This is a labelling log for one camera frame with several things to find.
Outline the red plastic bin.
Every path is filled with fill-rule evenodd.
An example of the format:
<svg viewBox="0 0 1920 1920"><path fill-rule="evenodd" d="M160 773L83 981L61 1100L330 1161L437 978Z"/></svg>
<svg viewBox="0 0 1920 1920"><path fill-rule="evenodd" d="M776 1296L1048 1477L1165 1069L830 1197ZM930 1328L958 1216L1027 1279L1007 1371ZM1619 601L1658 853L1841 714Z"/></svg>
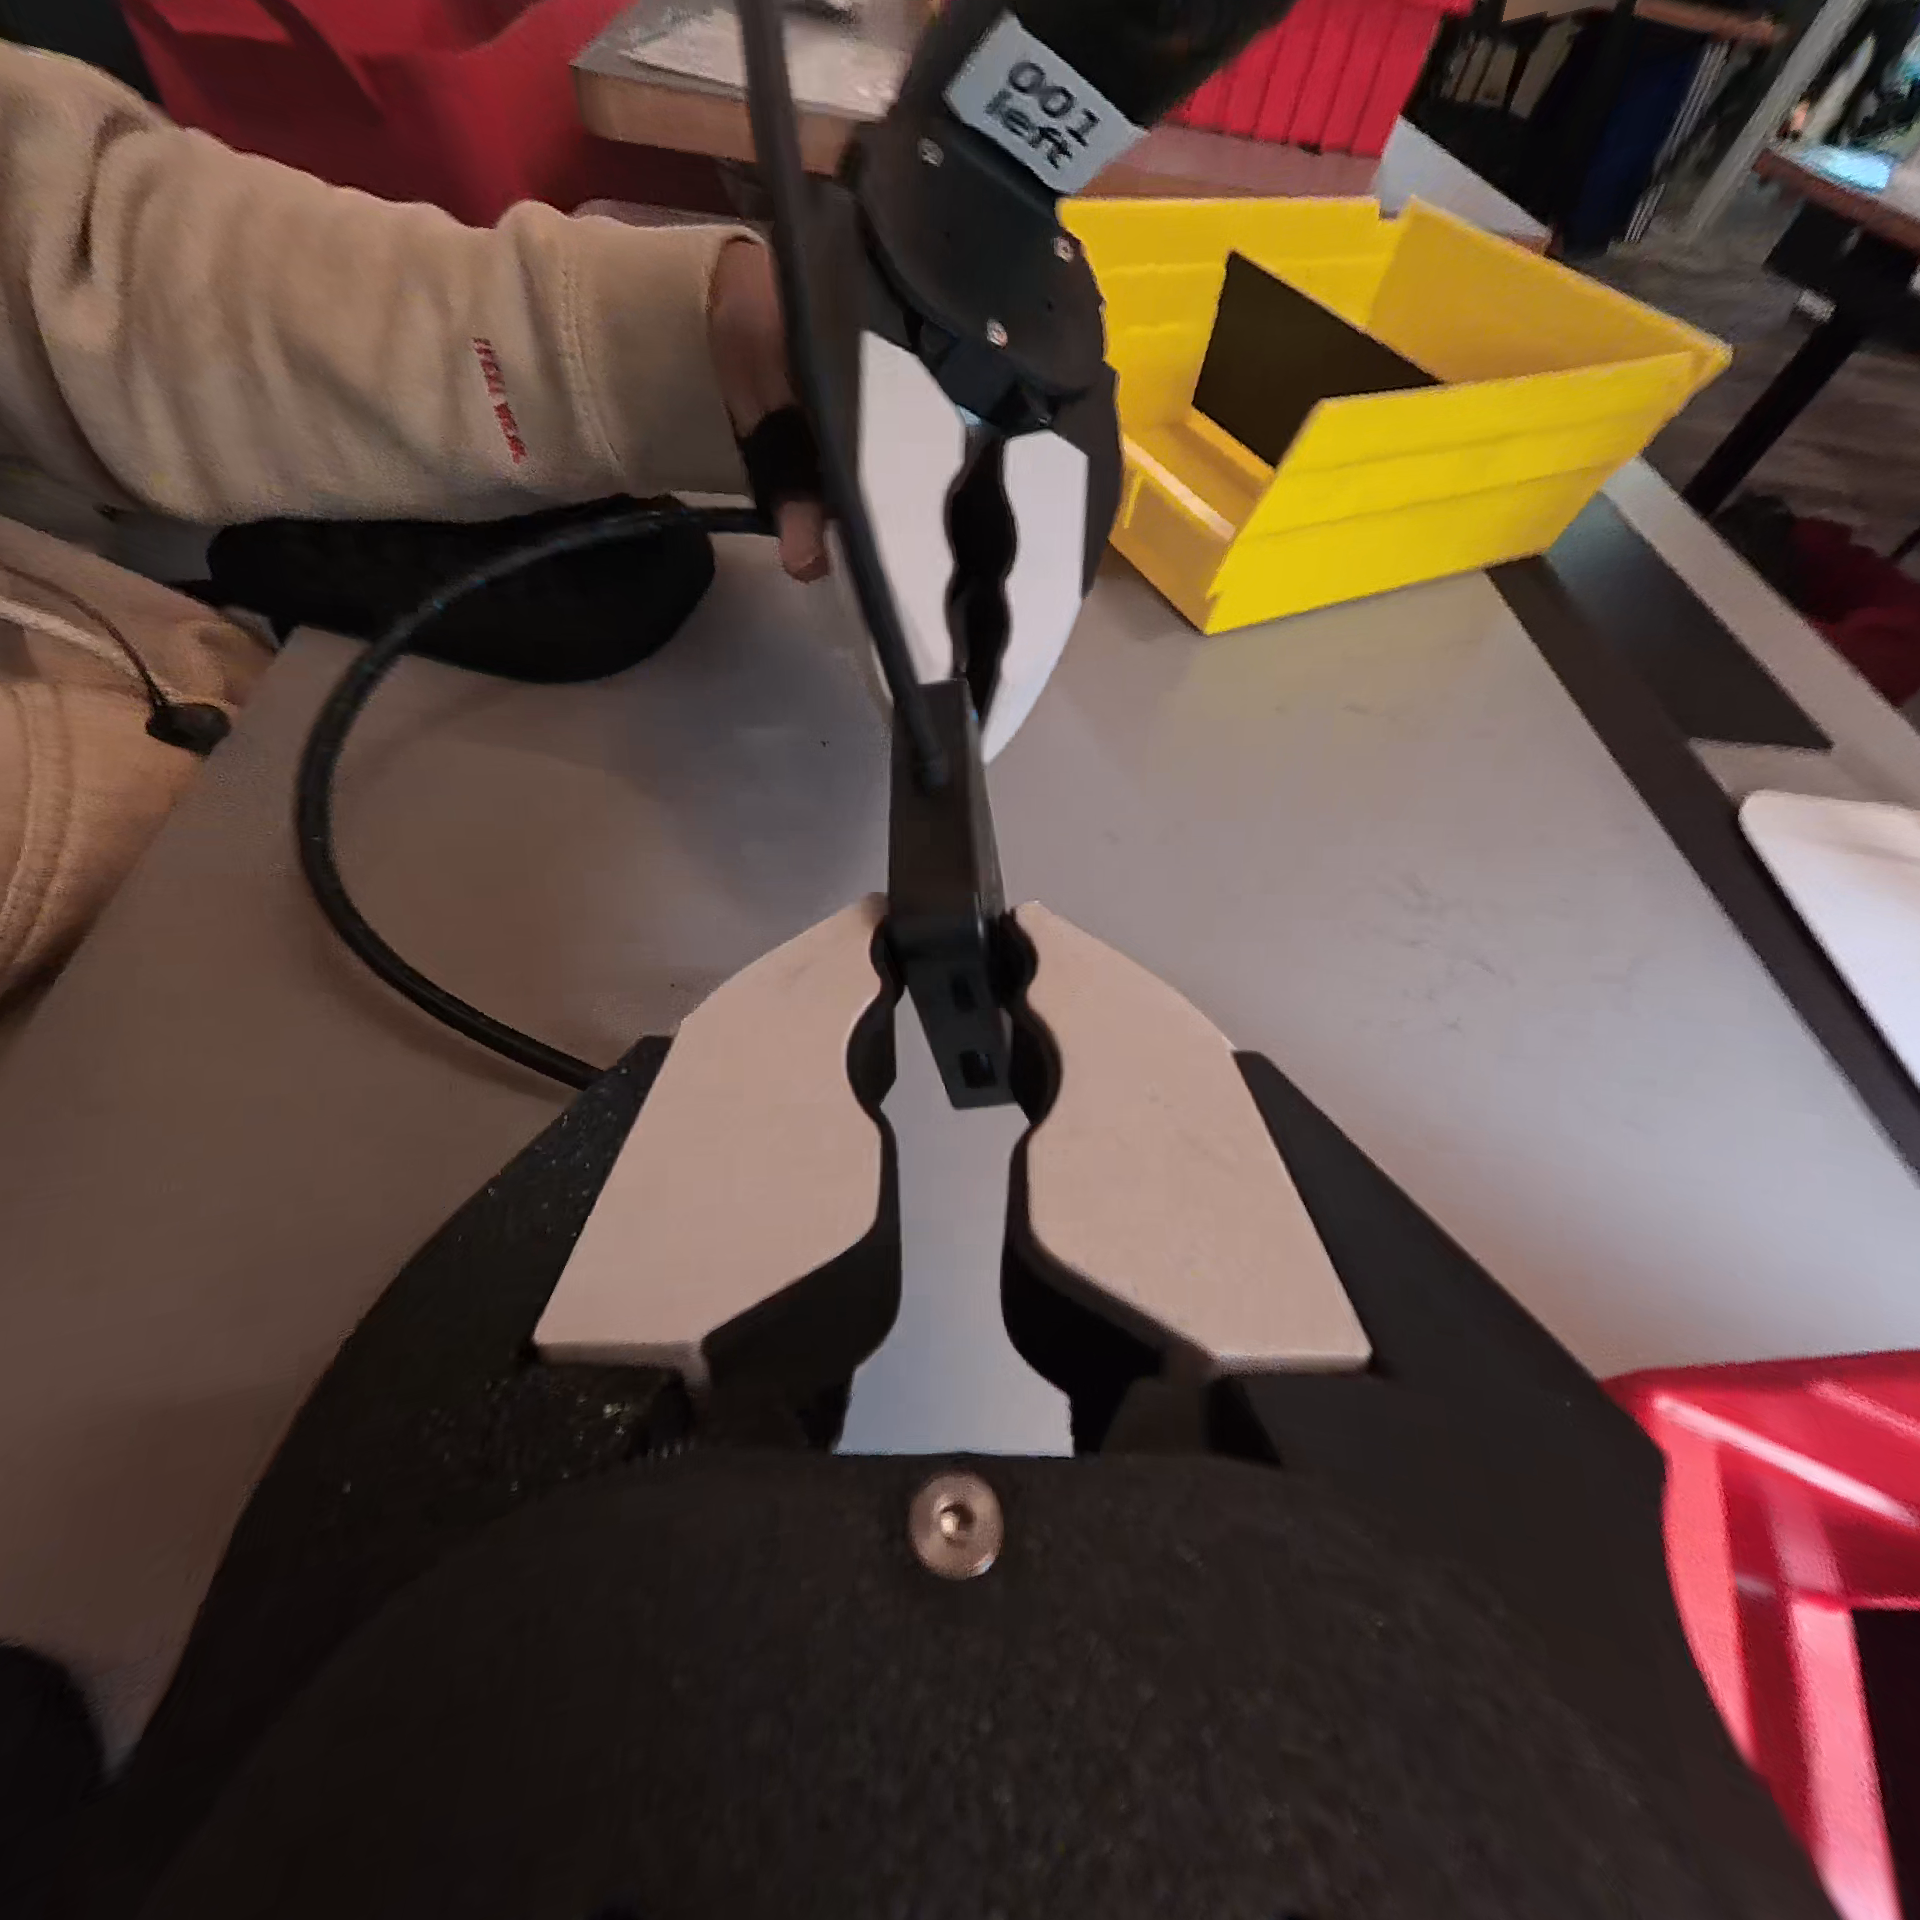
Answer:
<svg viewBox="0 0 1920 1920"><path fill-rule="evenodd" d="M1920 1355L1612 1377L1669 1460L1669 1583L1835 1914L1915 1914Z"/></svg>

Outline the person's left forearm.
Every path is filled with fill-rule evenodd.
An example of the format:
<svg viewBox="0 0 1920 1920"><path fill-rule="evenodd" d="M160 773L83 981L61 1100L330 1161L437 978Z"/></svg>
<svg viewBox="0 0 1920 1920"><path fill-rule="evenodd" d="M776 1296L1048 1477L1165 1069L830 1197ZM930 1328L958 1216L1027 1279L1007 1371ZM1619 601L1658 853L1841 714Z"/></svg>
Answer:
<svg viewBox="0 0 1920 1920"><path fill-rule="evenodd" d="M16 45L0 183L6 463L98 508L490 523L746 487L708 351L715 259L746 232L542 204L472 232Z"/></svg>

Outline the yellow plastic bin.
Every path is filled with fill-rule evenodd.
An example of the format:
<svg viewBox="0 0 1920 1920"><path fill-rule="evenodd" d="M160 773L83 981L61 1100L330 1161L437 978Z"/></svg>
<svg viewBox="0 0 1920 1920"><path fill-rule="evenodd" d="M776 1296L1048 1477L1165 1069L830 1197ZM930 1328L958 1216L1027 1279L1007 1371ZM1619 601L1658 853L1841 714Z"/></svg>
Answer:
<svg viewBox="0 0 1920 1920"><path fill-rule="evenodd" d="M1730 346L1619 289L1370 198L1068 204L1118 369L1109 551L1200 637L1546 557ZM1187 408L1231 254L1437 376L1326 401L1282 464Z"/></svg>

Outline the black bin divider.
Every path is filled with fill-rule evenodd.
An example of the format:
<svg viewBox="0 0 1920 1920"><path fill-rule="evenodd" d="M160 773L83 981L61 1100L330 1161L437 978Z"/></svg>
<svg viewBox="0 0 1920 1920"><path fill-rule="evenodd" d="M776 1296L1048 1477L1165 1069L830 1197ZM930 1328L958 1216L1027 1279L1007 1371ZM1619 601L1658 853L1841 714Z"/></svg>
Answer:
<svg viewBox="0 0 1920 1920"><path fill-rule="evenodd" d="M1282 464L1326 401L1427 395L1433 369L1394 351L1304 289L1231 254L1187 408Z"/></svg>

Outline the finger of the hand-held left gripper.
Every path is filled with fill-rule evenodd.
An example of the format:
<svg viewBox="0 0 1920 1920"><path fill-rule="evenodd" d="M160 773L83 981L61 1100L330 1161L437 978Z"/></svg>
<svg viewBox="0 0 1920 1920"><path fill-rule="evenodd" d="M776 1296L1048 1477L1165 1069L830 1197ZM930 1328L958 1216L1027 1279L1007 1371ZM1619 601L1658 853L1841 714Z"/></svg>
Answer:
<svg viewBox="0 0 1920 1920"><path fill-rule="evenodd" d="M936 376L911 346L860 332L852 477L916 684L954 682L948 492L967 477L967 457L967 414Z"/></svg>
<svg viewBox="0 0 1920 1920"><path fill-rule="evenodd" d="M985 508L985 610L997 618L979 656L979 734L981 760L997 760L1036 705L1118 523L1118 369L1095 363L1095 381L1031 432L985 432L970 477Z"/></svg>

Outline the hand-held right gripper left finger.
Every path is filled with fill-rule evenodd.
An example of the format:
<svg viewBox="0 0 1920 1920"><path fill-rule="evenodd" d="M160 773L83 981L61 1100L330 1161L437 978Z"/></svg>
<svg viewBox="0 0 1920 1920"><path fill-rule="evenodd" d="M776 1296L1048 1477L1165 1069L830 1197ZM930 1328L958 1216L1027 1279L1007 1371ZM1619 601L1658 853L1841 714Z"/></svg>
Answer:
<svg viewBox="0 0 1920 1920"><path fill-rule="evenodd" d="M839 1442L906 1302L881 915L852 896L679 1024L532 1325L542 1366L664 1371L708 1421Z"/></svg>

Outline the red floor bag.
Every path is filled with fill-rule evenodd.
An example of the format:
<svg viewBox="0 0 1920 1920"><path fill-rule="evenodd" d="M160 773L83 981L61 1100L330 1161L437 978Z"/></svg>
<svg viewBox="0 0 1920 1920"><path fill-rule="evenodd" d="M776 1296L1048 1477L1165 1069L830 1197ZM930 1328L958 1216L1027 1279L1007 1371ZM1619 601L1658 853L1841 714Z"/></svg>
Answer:
<svg viewBox="0 0 1920 1920"><path fill-rule="evenodd" d="M1793 606L1870 691L1906 705L1920 694L1920 583L1823 519L1798 519L1785 557Z"/></svg>

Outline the stack of red bins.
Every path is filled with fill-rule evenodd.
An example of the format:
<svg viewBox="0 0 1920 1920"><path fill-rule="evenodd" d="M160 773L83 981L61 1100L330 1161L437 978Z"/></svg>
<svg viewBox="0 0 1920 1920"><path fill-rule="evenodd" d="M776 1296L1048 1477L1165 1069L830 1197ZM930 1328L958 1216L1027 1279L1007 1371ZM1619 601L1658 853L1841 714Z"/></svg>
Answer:
<svg viewBox="0 0 1920 1920"><path fill-rule="evenodd" d="M1296 0L1165 126L1296 154L1382 159L1427 54L1471 0Z"/></svg>

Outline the wooden desk with black legs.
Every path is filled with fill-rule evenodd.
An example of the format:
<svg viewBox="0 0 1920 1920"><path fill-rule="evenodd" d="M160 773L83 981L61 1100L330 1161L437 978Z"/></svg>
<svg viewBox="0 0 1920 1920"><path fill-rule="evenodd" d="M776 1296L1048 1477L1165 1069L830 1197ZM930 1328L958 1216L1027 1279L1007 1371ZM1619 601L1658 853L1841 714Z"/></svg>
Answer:
<svg viewBox="0 0 1920 1920"><path fill-rule="evenodd" d="M1894 176L1894 159L1853 146L1770 146L1754 159L1754 179L1793 198L1793 222L1762 254L1762 276L1821 296L1823 318L1683 484L1695 519L1720 519L1739 492L1859 346L1920 346L1920 213Z"/></svg>

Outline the red tote tub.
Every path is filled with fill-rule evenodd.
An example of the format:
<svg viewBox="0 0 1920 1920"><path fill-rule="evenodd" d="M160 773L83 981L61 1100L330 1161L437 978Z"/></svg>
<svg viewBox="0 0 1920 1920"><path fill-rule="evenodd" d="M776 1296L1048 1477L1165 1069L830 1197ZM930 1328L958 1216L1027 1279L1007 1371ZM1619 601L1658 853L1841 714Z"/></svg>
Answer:
<svg viewBox="0 0 1920 1920"><path fill-rule="evenodd" d="M387 204L494 222L619 190L572 54L619 0L129 0L171 126Z"/></svg>

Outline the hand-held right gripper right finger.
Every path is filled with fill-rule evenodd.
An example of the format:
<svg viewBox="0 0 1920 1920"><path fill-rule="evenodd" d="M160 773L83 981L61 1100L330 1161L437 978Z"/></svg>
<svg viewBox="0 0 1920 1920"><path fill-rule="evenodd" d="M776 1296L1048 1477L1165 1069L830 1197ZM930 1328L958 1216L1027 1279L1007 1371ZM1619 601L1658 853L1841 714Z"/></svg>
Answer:
<svg viewBox="0 0 1920 1920"><path fill-rule="evenodd" d="M1074 1442L1205 1428L1226 1379L1366 1377L1373 1349L1233 1045L1046 902L1011 915L1018 1106L997 1311Z"/></svg>

